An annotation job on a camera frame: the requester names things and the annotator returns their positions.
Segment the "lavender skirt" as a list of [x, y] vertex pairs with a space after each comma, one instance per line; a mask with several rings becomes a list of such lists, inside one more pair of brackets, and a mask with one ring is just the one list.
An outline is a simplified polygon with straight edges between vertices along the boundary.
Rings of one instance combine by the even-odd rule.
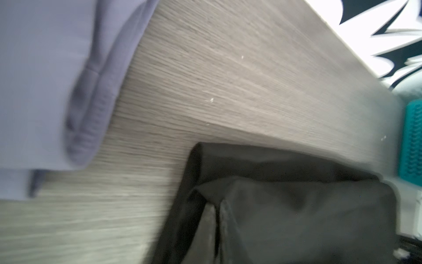
[[157, 4], [1, 2], [1, 199], [91, 162]]

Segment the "black garment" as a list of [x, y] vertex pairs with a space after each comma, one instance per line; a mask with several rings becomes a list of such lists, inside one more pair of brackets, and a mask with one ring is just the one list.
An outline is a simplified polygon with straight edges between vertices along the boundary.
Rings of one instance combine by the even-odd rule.
[[154, 264], [182, 264], [203, 209], [232, 208], [244, 264], [394, 264], [394, 190], [374, 173], [300, 152], [198, 143], [159, 237]]

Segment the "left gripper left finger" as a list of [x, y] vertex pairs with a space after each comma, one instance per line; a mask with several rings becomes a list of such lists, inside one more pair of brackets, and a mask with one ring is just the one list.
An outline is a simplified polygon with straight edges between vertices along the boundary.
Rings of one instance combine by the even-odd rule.
[[216, 210], [207, 203], [182, 264], [215, 264]]

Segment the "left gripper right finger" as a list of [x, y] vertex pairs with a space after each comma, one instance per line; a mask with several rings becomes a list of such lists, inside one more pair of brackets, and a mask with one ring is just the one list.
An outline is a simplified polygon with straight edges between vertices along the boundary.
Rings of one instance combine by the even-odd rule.
[[231, 206], [226, 200], [220, 204], [220, 263], [243, 264], [243, 246]]

